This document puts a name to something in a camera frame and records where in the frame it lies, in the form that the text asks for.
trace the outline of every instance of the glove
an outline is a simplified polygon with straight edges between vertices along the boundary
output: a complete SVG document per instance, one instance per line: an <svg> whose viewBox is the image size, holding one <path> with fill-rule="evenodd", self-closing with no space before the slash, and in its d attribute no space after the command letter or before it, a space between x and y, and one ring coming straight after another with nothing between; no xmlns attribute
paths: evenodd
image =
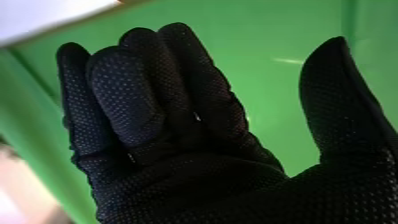
<svg viewBox="0 0 398 224"><path fill-rule="evenodd" d="M184 24L158 32L135 28L92 56L67 43L56 62L72 163L101 223L398 223L396 132L342 37L321 44L302 68L321 156L293 178L248 132Z"/></svg>

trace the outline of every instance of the black glove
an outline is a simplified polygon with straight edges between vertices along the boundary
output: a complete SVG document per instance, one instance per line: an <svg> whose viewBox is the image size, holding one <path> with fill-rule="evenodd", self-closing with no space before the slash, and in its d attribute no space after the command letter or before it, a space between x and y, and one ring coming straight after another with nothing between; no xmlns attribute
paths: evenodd
<svg viewBox="0 0 398 224"><path fill-rule="evenodd" d="M133 29L92 56L69 43L56 60L101 223L398 223L396 132L341 37L302 69L321 158L293 178L186 25Z"/></svg>

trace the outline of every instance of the textured glove fabric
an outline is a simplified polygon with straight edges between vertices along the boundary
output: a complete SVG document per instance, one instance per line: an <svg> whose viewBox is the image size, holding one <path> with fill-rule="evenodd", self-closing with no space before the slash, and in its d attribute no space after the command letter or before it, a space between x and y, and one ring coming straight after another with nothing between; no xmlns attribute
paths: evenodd
<svg viewBox="0 0 398 224"><path fill-rule="evenodd" d="M396 132L341 37L302 68L321 158L293 178L184 24L135 28L92 56L65 44L56 61L101 223L398 223Z"/></svg>

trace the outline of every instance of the finger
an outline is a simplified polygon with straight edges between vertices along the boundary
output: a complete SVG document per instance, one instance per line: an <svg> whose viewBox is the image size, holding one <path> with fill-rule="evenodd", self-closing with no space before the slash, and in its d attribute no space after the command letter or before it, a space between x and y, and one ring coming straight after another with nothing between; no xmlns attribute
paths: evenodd
<svg viewBox="0 0 398 224"><path fill-rule="evenodd" d="M342 37L321 44L307 58L300 100L323 160L378 153L385 149L396 154L396 132L358 74Z"/></svg>
<svg viewBox="0 0 398 224"><path fill-rule="evenodd" d="M248 133L243 106L188 26L170 24L158 33L179 62L193 110L213 139L222 142L220 150L282 170L270 151Z"/></svg>
<svg viewBox="0 0 398 224"><path fill-rule="evenodd" d="M63 104L63 124L69 130L74 163L92 184L110 178L108 171L119 159L117 140L108 119L101 112L95 97L87 85L85 64L88 53L74 43L62 45L56 52L58 77Z"/></svg>
<svg viewBox="0 0 398 224"><path fill-rule="evenodd" d="M143 28L131 29L122 35L119 45L140 57L156 101L165 112L167 127L175 139L188 140L183 147L197 146L197 141L191 141L191 137L199 134L197 121L183 79L156 32Z"/></svg>
<svg viewBox="0 0 398 224"><path fill-rule="evenodd" d="M167 144L165 115L147 82L140 55L119 47L90 57L88 82L111 129L138 165L156 162L172 151Z"/></svg>

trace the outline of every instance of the green wall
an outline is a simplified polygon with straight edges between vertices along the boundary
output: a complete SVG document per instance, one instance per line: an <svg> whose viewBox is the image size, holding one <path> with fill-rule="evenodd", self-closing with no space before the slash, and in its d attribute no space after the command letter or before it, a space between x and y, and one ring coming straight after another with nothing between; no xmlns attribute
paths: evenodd
<svg viewBox="0 0 398 224"><path fill-rule="evenodd" d="M318 161L298 102L300 63L342 35L357 65L398 125L394 0L158 0L0 50L0 133L78 223L94 223L85 177L69 163L60 126L55 51L78 42L90 52L136 26L184 22L200 37L247 108L250 129L289 175Z"/></svg>

